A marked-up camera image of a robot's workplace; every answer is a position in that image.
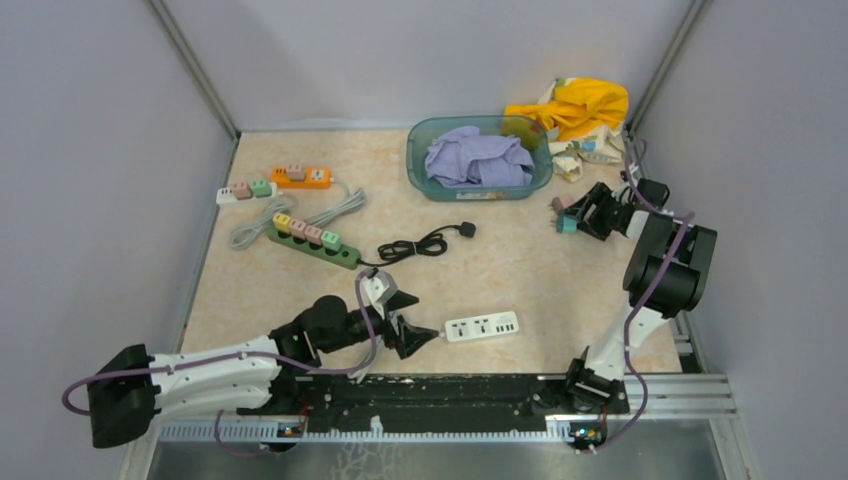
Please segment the teal usb charger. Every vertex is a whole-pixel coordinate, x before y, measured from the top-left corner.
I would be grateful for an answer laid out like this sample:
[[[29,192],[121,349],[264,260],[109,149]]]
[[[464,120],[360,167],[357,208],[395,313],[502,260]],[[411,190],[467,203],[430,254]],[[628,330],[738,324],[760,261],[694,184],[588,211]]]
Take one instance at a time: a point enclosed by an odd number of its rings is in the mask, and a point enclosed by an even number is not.
[[[574,234],[578,231],[578,220],[568,215],[557,215],[552,224],[555,231],[560,234]]]

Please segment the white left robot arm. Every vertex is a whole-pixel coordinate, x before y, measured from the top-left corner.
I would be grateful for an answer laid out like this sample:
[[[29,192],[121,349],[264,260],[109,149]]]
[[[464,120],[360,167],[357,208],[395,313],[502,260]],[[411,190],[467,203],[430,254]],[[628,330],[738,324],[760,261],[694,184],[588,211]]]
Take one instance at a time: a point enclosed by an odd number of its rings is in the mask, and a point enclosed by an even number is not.
[[[349,310],[340,297],[326,295],[269,334],[230,347],[151,355],[143,344],[128,346],[86,386],[92,445],[107,449],[130,443],[156,416],[288,413],[300,399],[300,378],[352,373],[324,367],[320,354],[366,342],[405,359],[437,338],[438,331],[413,326],[401,314],[417,302],[399,291],[385,303]]]

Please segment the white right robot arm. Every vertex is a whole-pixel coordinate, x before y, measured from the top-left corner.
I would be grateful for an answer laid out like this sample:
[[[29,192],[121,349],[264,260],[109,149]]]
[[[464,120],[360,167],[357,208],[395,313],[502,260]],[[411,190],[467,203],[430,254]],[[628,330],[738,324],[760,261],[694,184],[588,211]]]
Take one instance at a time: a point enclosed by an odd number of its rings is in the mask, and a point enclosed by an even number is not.
[[[598,182],[558,209],[561,233],[605,240],[618,232],[636,242],[623,276],[625,303],[566,373],[563,398],[576,412],[624,410],[623,378],[633,353],[659,327],[693,310],[704,294],[718,234],[665,212],[669,195],[667,185],[648,179],[618,191]]]

